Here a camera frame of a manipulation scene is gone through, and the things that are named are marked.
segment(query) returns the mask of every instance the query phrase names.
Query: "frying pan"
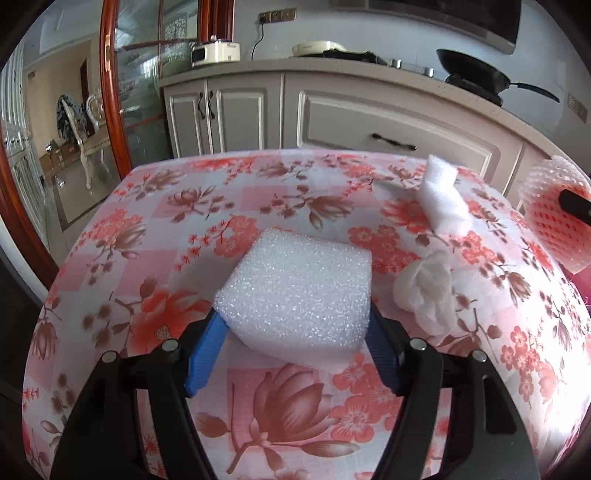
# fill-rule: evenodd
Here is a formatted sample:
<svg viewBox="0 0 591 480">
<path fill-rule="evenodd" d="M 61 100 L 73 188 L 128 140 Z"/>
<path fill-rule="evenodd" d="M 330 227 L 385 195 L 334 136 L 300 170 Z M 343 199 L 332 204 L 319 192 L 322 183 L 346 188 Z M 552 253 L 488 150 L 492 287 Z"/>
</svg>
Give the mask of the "frying pan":
<svg viewBox="0 0 591 480">
<path fill-rule="evenodd" d="M 451 75 L 457 74 L 468 82 L 476 83 L 491 93 L 499 94 L 506 90 L 511 85 L 517 86 L 525 90 L 530 90 L 545 97 L 552 98 L 555 102 L 560 103 L 559 98 L 550 93 L 548 90 L 530 85 L 529 83 L 513 83 L 509 80 L 507 75 L 500 72 L 492 65 L 478 60 L 470 55 L 454 50 L 445 50 L 440 48 L 437 50 L 437 56 L 443 68 Z"/>
</svg>

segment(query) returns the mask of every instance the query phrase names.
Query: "range hood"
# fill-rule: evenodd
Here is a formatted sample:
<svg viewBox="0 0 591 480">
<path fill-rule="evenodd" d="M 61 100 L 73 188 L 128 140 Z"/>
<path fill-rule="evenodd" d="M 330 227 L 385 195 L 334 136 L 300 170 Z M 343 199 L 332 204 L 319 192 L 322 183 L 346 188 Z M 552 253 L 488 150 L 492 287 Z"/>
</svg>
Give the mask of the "range hood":
<svg viewBox="0 0 591 480">
<path fill-rule="evenodd" d="M 443 25 L 509 55 L 515 51 L 521 18 L 521 0 L 330 0 L 330 5 Z"/>
</svg>

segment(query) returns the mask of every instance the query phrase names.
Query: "tile floor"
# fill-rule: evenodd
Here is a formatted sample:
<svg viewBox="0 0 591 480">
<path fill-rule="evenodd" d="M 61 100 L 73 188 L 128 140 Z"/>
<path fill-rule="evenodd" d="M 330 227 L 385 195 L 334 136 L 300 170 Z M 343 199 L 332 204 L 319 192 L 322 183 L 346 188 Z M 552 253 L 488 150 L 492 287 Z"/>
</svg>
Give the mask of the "tile floor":
<svg viewBox="0 0 591 480">
<path fill-rule="evenodd" d="M 92 220 L 104 199 L 119 184 L 119 174 L 110 148 L 89 159 L 92 165 L 92 188 L 86 190 L 84 168 L 74 162 L 45 187 L 46 224 L 49 251 L 58 265 L 66 259 L 78 237 Z"/>
</svg>

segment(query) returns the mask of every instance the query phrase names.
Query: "wall switch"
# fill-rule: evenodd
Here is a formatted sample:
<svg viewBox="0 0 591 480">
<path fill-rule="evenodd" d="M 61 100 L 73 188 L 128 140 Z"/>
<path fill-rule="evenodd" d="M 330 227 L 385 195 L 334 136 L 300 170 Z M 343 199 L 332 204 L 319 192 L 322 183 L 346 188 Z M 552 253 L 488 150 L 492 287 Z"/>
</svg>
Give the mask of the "wall switch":
<svg viewBox="0 0 591 480">
<path fill-rule="evenodd" d="M 259 13 L 258 19 L 261 23 L 261 18 L 264 18 L 263 23 L 277 23 L 277 22 L 289 22 L 296 19 L 295 8 L 284 8 L 283 10 L 272 10 L 270 12 Z"/>
<path fill-rule="evenodd" d="M 291 20 L 296 19 L 296 9 L 295 8 L 284 8 L 281 10 L 281 21 L 282 22 L 289 22 Z"/>
<path fill-rule="evenodd" d="M 568 104 L 569 108 L 575 112 L 584 123 L 587 123 L 587 109 L 572 93 L 569 93 Z"/>
</svg>

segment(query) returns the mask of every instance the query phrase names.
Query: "cabinet door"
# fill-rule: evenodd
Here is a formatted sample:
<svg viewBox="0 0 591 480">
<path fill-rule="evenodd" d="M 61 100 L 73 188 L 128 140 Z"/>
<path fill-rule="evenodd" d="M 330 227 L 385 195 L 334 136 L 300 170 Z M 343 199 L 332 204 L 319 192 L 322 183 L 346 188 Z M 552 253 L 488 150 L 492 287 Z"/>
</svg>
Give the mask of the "cabinet door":
<svg viewBox="0 0 591 480">
<path fill-rule="evenodd" d="M 175 158 L 213 153 L 205 82 L 195 80 L 166 87 L 164 96 Z"/>
<path fill-rule="evenodd" d="M 354 77 L 288 73 L 284 112 L 285 148 L 344 148 L 420 158 L 434 154 L 475 170 L 501 192 L 522 145 L 503 127 L 453 103 Z"/>
<path fill-rule="evenodd" d="M 281 73 L 224 75 L 207 79 L 216 153 L 280 148 Z"/>
<path fill-rule="evenodd" d="M 507 200 L 509 200 L 511 205 L 517 210 L 520 210 L 521 208 L 521 198 L 517 191 L 519 184 L 525 179 L 531 167 L 546 158 L 550 158 L 550 155 L 545 154 L 529 143 L 524 143 L 523 150 L 521 151 L 521 155 L 515 166 L 515 172 L 511 177 L 511 181 L 509 182 L 509 186 L 505 193 Z"/>
</svg>

